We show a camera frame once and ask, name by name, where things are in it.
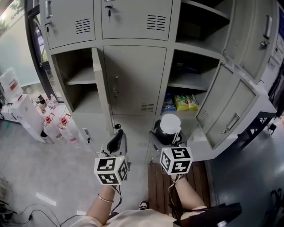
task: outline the wooden floor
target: wooden floor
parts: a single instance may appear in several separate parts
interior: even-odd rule
[[[206,206],[210,206],[210,196],[205,164],[203,161],[193,162],[187,174],[187,180],[192,188],[203,199]],[[168,187],[173,182],[164,172],[159,163],[150,163],[148,166],[149,207],[163,214],[172,213],[169,207]],[[178,194],[175,192],[173,201],[179,205]]]

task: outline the white shirt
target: white shirt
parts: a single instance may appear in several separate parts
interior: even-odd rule
[[[181,219],[188,218],[202,212],[185,213]],[[109,219],[105,226],[107,227],[172,227],[176,219],[164,215],[152,209],[124,211],[115,217]],[[102,227],[102,224],[95,218],[83,217],[75,222],[71,227]]]

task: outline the locker handle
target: locker handle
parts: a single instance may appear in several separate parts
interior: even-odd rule
[[[53,15],[52,15],[52,0],[46,0],[45,1],[45,14],[46,14],[47,19],[53,17]]]
[[[119,94],[119,90],[118,90],[118,76],[114,76],[113,77],[112,91],[114,93],[114,97],[117,98],[118,94]]]
[[[221,134],[225,134],[226,132],[230,131],[231,128],[236,124],[236,122],[240,119],[237,113],[234,114],[232,119],[226,125],[226,128],[221,132]]]
[[[266,25],[265,25],[263,36],[267,39],[270,38],[271,28],[272,28],[272,17],[269,15],[266,15]]]

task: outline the shoe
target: shoe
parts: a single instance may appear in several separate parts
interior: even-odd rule
[[[149,209],[147,202],[141,201],[139,204],[139,210],[147,210],[147,209]]]

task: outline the concrete floor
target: concrete floor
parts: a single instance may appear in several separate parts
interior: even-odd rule
[[[0,121],[0,177],[9,181],[12,192],[8,200],[17,212],[30,204],[43,203],[60,223],[84,214],[101,188],[93,172],[95,157],[90,149],[75,149],[72,144],[37,142],[21,125]],[[123,202],[117,211],[137,209],[139,202],[148,198],[147,166],[132,165],[121,190]],[[56,223],[43,205],[28,208],[17,221],[26,222],[33,209],[46,212]],[[33,216],[34,221],[26,226],[53,226],[44,214],[35,212]]]
[[[275,124],[273,138],[263,131],[242,151],[229,148],[210,162],[218,203],[240,202],[243,208],[228,227],[260,227],[270,192],[284,190],[284,126]]]

